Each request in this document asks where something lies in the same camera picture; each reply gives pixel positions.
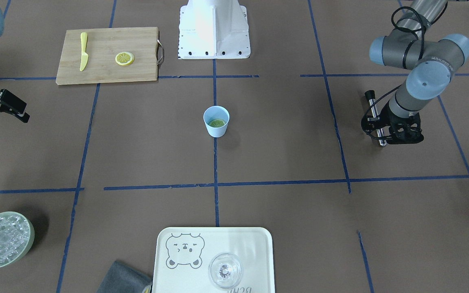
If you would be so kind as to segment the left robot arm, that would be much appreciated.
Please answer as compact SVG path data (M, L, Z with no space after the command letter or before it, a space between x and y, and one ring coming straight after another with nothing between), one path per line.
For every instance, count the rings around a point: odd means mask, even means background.
M426 39L427 31L447 6L446 0L415 0L411 6L403 6L403 15L390 19L390 34L376 38L370 46L372 62L409 71L406 80L390 91L393 97L380 111L380 98L374 90L364 94L368 108L361 128L381 147L423 141L420 110L443 93L469 58L465 35L451 34L436 42Z

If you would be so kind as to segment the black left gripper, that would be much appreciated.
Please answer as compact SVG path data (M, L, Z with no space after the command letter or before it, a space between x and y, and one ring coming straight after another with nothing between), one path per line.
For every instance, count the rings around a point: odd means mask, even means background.
M374 140L383 140L387 144L417 144L424 140L419 114L400 118L389 107L384 107L379 116L374 119L370 115L364 115L361 120L363 132ZM388 127L388 135L375 137L372 135L378 129Z

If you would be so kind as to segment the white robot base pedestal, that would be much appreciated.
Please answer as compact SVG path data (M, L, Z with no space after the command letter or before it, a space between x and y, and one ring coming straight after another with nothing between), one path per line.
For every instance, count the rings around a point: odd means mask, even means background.
M237 0L190 0L179 17L179 59L250 58L247 10Z

